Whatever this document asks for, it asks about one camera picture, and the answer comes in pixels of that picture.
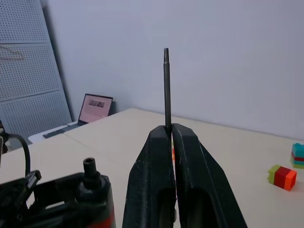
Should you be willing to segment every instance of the pegboard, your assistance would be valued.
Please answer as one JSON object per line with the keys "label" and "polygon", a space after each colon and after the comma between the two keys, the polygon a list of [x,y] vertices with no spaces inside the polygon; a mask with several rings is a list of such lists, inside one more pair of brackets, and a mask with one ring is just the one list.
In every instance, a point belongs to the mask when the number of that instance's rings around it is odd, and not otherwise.
{"label": "pegboard", "polygon": [[0,44],[0,79],[0,101],[62,88],[50,43]]}
{"label": "pegboard", "polygon": [[20,98],[0,103],[0,119],[9,133],[24,139],[71,122],[63,91]]}
{"label": "pegboard", "polygon": [[49,36],[39,0],[0,0],[0,44],[46,42]]}

